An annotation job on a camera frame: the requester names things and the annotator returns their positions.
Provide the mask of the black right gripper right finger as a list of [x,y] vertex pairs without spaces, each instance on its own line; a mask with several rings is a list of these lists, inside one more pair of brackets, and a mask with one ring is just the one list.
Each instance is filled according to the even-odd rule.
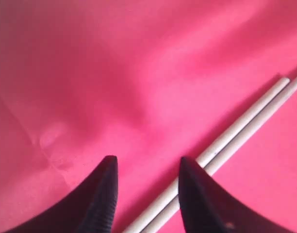
[[289,232],[234,198],[188,157],[180,160],[179,204],[187,233]]

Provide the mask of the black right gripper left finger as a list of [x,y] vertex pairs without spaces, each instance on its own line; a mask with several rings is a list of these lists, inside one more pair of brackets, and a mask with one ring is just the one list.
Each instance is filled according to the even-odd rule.
[[11,233],[110,233],[118,198],[118,161],[105,156],[73,191]]

